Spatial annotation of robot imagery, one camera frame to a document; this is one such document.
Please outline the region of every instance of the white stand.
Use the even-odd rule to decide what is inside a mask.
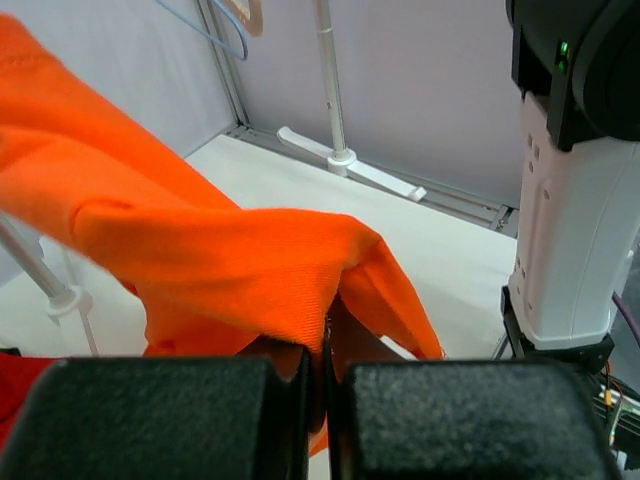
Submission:
[[[350,177],[363,183],[373,184],[388,192],[417,202],[427,191],[400,180],[377,168],[358,160],[356,153],[347,148],[342,122],[342,106],[338,83],[338,68],[333,44],[333,29],[327,0],[313,0],[318,28],[318,43],[322,60],[322,73],[327,94],[327,106],[331,118],[333,149],[298,135],[288,127],[278,130],[278,139],[286,146],[307,158],[326,162],[328,170],[341,177]]]
[[[0,213],[0,245],[9,252],[29,277],[47,296],[45,313],[60,328],[71,355],[96,356],[98,351],[87,314],[91,295],[78,286],[67,287],[34,255],[26,242]]]

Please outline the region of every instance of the stand base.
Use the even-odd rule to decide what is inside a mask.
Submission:
[[[335,152],[331,148],[298,135],[289,127],[278,130],[278,139],[283,145],[313,161],[325,163],[331,173],[341,177],[349,177],[363,183],[380,187],[387,192],[399,195],[414,202],[419,202],[427,191],[419,186],[400,180],[375,167],[358,160],[353,150]]]

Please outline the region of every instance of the red cloth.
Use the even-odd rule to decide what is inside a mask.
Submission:
[[[0,451],[33,382],[52,362],[0,353]]]

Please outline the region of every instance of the cable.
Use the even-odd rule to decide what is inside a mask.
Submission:
[[[218,45],[223,50],[226,50],[227,52],[229,52],[234,57],[239,58],[240,60],[246,60],[247,57],[249,56],[249,47],[247,46],[247,31],[242,26],[242,23],[240,22],[240,20],[238,20],[236,18],[236,16],[231,12],[231,10],[229,10],[219,0],[209,0],[209,1],[220,9],[220,11],[223,13],[223,15],[225,17],[227,17],[227,20],[229,20],[231,22],[231,24],[233,25],[233,28],[236,30],[236,32],[238,32],[238,35],[240,36],[240,42],[242,43],[242,53],[239,53],[237,50],[232,48],[229,44],[224,43],[219,38],[216,38],[213,35],[211,35],[209,32],[203,30],[198,25],[196,25],[191,20],[189,20],[187,17],[185,17],[184,15],[182,15],[181,13],[177,12],[176,10],[171,8],[169,5],[164,3],[162,0],[155,0],[155,2],[158,5],[163,7],[165,10],[167,10],[173,16],[175,16],[178,19],[182,20],[183,23],[186,23],[187,25],[189,25],[191,28],[193,28],[200,35],[203,35],[203,36],[207,37],[209,39],[209,41],[211,41],[212,43]]]
[[[620,398],[624,398],[624,393],[622,392],[622,388],[620,388],[620,385],[618,385],[618,382],[616,382],[614,379],[611,379],[611,385],[613,385],[613,388],[618,391],[618,393],[620,394]]]
[[[631,333],[633,334],[633,338],[636,339],[636,342],[640,347],[640,327],[638,326],[638,322],[636,322],[635,318],[633,318],[629,307],[627,307],[627,305],[622,301],[620,295],[618,295],[616,292],[613,292],[611,298],[613,299],[613,303],[616,304],[616,307],[618,307],[620,315],[622,315],[622,318],[624,318],[627,322],[627,325],[629,325]]]
[[[64,266],[67,269],[67,275],[69,276],[69,281],[71,285],[75,285],[80,287],[80,282],[78,282],[78,276],[76,275],[76,271],[73,268],[71,263],[71,255],[69,255],[69,250],[66,247],[60,246],[60,251],[62,253],[62,258],[64,260]],[[87,312],[78,310],[80,314],[80,321],[82,322],[82,328],[84,330],[85,337],[87,337],[87,343],[89,344],[89,351],[91,355],[94,357],[99,357],[100,353],[98,351],[98,344],[96,343],[96,339],[93,336],[93,330],[91,329],[91,322],[89,321],[89,316]]]
[[[611,395],[611,362],[607,360],[604,365],[605,371],[605,388],[604,388],[604,421],[605,425],[609,425],[609,415],[613,408],[613,395]]]

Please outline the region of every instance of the orange fabric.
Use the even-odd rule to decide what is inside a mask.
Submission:
[[[147,354],[235,354],[266,334],[318,356],[339,292],[374,333],[441,357],[378,234],[344,215],[239,209],[7,16],[0,209],[135,292],[147,312]]]

